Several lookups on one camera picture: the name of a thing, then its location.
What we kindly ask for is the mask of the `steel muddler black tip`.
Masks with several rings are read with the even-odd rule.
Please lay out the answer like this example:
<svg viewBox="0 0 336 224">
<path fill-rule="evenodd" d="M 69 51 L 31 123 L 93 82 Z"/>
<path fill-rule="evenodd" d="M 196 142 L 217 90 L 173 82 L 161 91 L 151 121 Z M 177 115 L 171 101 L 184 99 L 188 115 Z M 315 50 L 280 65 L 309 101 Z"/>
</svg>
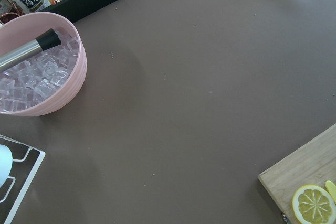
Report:
<svg viewBox="0 0 336 224">
<path fill-rule="evenodd" d="M 1 55 L 1 72 L 16 66 L 40 52 L 59 46 L 60 44 L 61 40 L 56 31 L 54 29 L 49 29 L 35 39 Z"/>
</svg>

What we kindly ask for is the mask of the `yellow plastic knife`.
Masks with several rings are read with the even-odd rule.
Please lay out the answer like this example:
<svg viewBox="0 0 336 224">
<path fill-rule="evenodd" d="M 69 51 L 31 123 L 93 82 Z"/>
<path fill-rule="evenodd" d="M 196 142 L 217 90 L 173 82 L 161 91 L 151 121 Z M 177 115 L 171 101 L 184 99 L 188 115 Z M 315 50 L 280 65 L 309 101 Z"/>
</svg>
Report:
<svg viewBox="0 0 336 224">
<path fill-rule="evenodd" d="M 325 187 L 328 191 L 328 193 L 331 195 L 334 202 L 336 202 L 336 185 L 334 182 L 327 180 L 325 182 Z"/>
</svg>

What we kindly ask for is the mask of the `pink bowl of ice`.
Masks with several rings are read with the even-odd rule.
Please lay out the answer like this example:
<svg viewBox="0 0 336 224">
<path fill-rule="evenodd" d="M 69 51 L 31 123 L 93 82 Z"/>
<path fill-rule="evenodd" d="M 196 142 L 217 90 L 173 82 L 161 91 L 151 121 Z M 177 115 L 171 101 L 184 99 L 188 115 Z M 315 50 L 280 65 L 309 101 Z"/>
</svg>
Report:
<svg viewBox="0 0 336 224">
<path fill-rule="evenodd" d="M 54 13 L 26 14 L 1 27 L 1 55 L 53 29 L 60 44 L 1 71 L 1 114 L 40 116 L 68 104 L 87 73 L 86 52 L 75 26 Z"/>
</svg>

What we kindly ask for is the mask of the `lower lemon slice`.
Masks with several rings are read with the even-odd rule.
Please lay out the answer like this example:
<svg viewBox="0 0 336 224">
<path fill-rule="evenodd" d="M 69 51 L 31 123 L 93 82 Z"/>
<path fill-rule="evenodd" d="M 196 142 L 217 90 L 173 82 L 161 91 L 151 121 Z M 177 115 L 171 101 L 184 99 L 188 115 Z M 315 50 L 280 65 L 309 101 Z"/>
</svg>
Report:
<svg viewBox="0 0 336 224">
<path fill-rule="evenodd" d="M 300 223 L 335 223 L 335 202 L 322 187 L 304 185 L 292 197 L 292 209 Z"/>
</svg>

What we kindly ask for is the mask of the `wooden cutting board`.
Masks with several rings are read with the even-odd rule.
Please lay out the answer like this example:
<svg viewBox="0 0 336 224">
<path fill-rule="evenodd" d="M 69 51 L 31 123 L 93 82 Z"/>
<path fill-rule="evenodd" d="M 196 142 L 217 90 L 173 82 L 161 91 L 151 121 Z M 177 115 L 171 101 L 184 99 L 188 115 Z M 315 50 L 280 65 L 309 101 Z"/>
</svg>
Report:
<svg viewBox="0 0 336 224">
<path fill-rule="evenodd" d="M 291 223 L 298 223 L 292 197 L 304 185 L 335 182 L 335 125 L 258 175 L 277 207 Z"/>
</svg>

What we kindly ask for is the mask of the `white cup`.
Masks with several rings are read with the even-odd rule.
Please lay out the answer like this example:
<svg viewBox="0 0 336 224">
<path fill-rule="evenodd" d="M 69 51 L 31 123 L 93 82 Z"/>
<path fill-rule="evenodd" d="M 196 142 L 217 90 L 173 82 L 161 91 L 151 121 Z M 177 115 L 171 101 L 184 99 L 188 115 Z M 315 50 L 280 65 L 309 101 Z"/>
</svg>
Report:
<svg viewBox="0 0 336 224">
<path fill-rule="evenodd" d="M 12 152 L 9 149 L 9 147 L 7 147 L 6 145 L 2 145 L 1 144 L 1 156 L 0 156 L 1 160 L 1 181 L 0 181 L 0 185 L 3 186 L 3 184 L 6 182 L 10 171 L 12 169 L 12 163 L 13 163 L 13 156 L 12 156 Z"/>
</svg>

